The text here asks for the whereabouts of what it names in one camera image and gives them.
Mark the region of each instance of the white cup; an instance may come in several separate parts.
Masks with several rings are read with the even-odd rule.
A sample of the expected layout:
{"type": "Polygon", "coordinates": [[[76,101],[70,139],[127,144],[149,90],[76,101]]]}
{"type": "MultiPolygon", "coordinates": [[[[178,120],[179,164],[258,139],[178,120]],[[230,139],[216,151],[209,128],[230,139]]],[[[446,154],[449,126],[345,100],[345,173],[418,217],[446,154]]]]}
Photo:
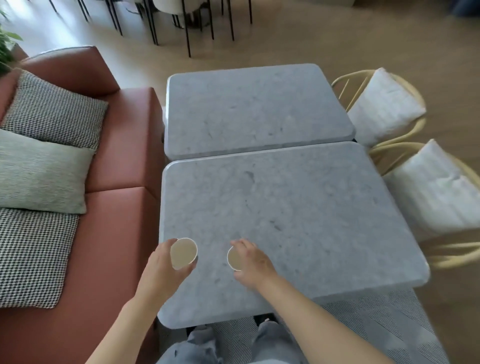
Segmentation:
{"type": "Polygon", "coordinates": [[[237,272],[241,270],[240,255],[234,246],[227,253],[227,263],[233,270],[237,272]]]}
{"type": "Polygon", "coordinates": [[[181,238],[173,243],[170,257],[174,269],[180,269],[193,262],[198,255],[198,246],[190,238],[181,238]]]}

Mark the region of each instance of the houndstooth pillow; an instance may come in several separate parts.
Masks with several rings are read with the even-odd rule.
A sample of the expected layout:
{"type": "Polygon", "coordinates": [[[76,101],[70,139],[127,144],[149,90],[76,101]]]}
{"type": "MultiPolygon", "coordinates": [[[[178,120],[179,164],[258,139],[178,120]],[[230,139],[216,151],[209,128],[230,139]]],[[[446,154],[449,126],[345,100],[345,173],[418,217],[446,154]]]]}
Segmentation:
{"type": "Polygon", "coordinates": [[[0,307],[55,307],[78,218],[0,208],[0,307]]]}
{"type": "Polygon", "coordinates": [[[70,92],[23,71],[0,127],[41,140],[98,148],[108,103],[70,92]]]}

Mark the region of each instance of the gray marble table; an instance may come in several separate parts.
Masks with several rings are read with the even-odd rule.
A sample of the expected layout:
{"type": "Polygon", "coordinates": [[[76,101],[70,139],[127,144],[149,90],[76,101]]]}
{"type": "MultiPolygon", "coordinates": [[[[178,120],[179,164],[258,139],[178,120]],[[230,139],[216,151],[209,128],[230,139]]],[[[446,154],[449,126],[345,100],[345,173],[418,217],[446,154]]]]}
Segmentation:
{"type": "Polygon", "coordinates": [[[170,160],[352,140],[355,129],[315,64],[179,73],[168,79],[170,160]]]}
{"type": "Polygon", "coordinates": [[[318,303],[419,286],[425,257],[362,146],[340,142],[195,158],[163,172],[160,241],[190,237],[198,265],[158,313],[182,328],[271,312],[233,278],[229,241],[258,244],[318,303]]]}

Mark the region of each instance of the gray pants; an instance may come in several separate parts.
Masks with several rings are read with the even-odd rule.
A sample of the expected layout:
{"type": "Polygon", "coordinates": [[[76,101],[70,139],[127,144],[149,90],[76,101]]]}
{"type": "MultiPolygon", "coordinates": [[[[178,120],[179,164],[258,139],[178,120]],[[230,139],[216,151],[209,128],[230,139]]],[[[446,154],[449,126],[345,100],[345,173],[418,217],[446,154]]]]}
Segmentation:
{"type": "MultiPolygon", "coordinates": [[[[252,361],[276,359],[288,364],[307,364],[283,325],[263,322],[252,342],[252,361]]],[[[157,364],[223,364],[217,356],[212,328],[197,327],[187,341],[170,346],[157,364]]]]}

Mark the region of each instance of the throw pillow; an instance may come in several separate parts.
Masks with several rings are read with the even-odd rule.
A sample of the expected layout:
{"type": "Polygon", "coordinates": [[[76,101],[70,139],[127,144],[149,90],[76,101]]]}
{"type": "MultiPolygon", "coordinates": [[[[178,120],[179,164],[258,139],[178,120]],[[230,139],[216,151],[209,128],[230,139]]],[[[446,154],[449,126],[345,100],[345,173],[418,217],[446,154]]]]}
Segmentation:
{"type": "Polygon", "coordinates": [[[348,111],[355,140],[372,147],[405,128],[426,109],[383,68],[375,71],[348,111]]]}
{"type": "Polygon", "coordinates": [[[55,307],[78,218],[0,208],[0,307],[55,307]]]}
{"type": "Polygon", "coordinates": [[[93,154],[0,129],[0,207],[84,214],[93,154]]]}
{"type": "Polygon", "coordinates": [[[43,142],[96,150],[108,103],[79,95],[22,71],[0,127],[43,142]]]}
{"type": "Polygon", "coordinates": [[[419,242],[480,228],[480,190],[433,139],[384,181],[419,242]]]}

